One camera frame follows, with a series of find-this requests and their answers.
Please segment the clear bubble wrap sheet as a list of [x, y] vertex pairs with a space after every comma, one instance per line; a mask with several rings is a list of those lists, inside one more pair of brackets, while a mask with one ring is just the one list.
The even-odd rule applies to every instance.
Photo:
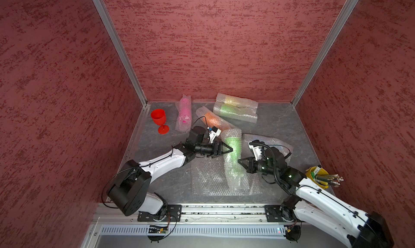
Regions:
[[200, 196], [253, 196], [266, 193], [258, 176], [223, 157], [198, 158], [191, 163], [192, 193]]

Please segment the pink glass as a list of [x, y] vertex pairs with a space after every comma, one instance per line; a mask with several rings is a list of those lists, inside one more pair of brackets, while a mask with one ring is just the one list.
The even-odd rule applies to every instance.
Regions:
[[192, 125], [192, 103], [191, 96], [183, 95], [179, 102], [176, 103], [178, 117], [176, 120], [176, 130], [181, 133], [190, 131]]

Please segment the red wine glass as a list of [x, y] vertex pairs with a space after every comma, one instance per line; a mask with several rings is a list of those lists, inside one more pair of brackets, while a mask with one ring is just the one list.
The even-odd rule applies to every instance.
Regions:
[[166, 125], [166, 112], [163, 109], [156, 109], [152, 111], [151, 118], [153, 122], [159, 126], [159, 134], [167, 134], [170, 130], [169, 126]]

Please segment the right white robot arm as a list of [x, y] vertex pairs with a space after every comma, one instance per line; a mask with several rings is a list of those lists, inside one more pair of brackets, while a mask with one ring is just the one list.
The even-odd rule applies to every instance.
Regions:
[[386, 220], [366, 213], [324, 190], [311, 178], [290, 167], [285, 156], [263, 142], [249, 144], [253, 157], [239, 159], [247, 173], [273, 176], [288, 197], [277, 212], [269, 212], [288, 223], [286, 239], [296, 241], [300, 224], [309, 223], [336, 238], [348, 248], [391, 248], [394, 241]]

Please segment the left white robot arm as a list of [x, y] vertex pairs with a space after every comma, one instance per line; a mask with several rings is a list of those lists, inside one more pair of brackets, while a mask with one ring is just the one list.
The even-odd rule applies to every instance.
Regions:
[[156, 221], [168, 215], [168, 203], [160, 195], [148, 191], [152, 182], [168, 172], [181, 168], [201, 155], [216, 158], [233, 152], [218, 137], [220, 129], [195, 126], [185, 142], [155, 159], [138, 163], [127, 161], [119, 173], [109, 180], [106, 195], [125, 216], [145, 212]]

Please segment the blue glass in bubble wrap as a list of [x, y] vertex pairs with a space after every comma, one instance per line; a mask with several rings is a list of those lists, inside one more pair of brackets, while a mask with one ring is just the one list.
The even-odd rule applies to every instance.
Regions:
[[264, 142], [265, 144], [269, 145], [270, 147], [275, 147], [277, 149], [279, 149], [279, 151], [284, 155], [287, 156], [288, 154], [292, 153], [294, 148], [280, 140], [277, 138], [273, 138], [273, 137], [265, 137], [262, 135], [255, 135], [255, 134], [243, 134], [242, 136], [242, 154], [241, 157], [242, 158], [247, 158], [247, 157], [253, 157], [254, 155], [252, 154], [250, 148], [249, 148], [249, 143], [254, 141], [254, 140], [259, 140], [260, 142]]

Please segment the orange glass in bubble wrap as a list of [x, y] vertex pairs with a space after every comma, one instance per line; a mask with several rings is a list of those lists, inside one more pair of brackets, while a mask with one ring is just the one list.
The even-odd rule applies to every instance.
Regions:
[[196, 116], [199, 118], [202, 117], [205, 125], [207, 125], [207, 127], [210, 127], [210, 128], [216, 127], [220, 129], [221, 131], [226, 131], [226, 130], [235, 128], [233, 124], [227, 122], [223, 118], [214, 114], [212, 111], [210, 111], [205, 106], [200, 107], [196, 110]]

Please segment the light green glass in bubble wrap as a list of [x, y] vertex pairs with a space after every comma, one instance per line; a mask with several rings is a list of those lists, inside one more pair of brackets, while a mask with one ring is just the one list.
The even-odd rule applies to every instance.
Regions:
[[213, 113], [220, 117], [257, 123], [257, 113], [252, 108], [235, 107], [232, 105], [216, 102]]

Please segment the yellow glass in bubble wrap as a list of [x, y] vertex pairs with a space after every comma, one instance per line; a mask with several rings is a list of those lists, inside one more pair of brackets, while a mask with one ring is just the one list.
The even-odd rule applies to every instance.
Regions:
[[251, 100], [251, 99], [240, 98], [240, 97], [236, 97], [236, 96], [232, 96], [228, 94], [222, 94], [222, 93], [217, 94], [216, 102], [238, 107], [238, 108], [251, 108], [253, 110], [256, 110], [259, 105], [258, 102]]

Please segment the yellow cup with pens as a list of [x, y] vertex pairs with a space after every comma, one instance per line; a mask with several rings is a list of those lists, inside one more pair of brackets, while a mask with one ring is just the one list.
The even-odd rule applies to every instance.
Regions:
[[306, 176], [323, 189], [339, 187], [344, 181], [338, 174], [329, 174], [321, 165], [306, 170]]

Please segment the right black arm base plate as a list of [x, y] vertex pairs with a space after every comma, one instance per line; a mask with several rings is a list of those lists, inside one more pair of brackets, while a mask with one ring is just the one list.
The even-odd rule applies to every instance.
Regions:
[[297, 220], [293, 209], [285, 205], [265, 205], [264, 210], [268, 223], [292, 223]]

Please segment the aluminium front rail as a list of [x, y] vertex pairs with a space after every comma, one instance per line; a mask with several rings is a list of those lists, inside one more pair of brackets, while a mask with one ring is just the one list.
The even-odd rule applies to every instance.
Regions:
[[[335, 215], [328, 215], [305, 201], [295, 206], [297, 220], [292, 223], [268, 223], [265, 216], [264, 204], [181, 204], [181, 224], [277, 224], [293, 225], [300, 222], [315, 224], [333, 222], [336, 226], [346, 227], [353, 219], [353, 213], [340, 210]], [[121, 211], [100, 205], [96, 210], [92, 222], [97, 224], [175, 224], [173, 220], [164, 222], [138, 222], [139, 212], [125, 216]]]

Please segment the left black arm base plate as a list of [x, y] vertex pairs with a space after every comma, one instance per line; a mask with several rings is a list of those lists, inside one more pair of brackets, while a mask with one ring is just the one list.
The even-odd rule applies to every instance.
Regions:
[[182, 214], [182, 205], [177, 204], [168, 204], [163, 205], [162, 208], [156, 213], [151, 214], [149, 212], [139, 211], [137, 221], [138, 222], [168, 222], [173, 220], [173, 222], [180, 222]]

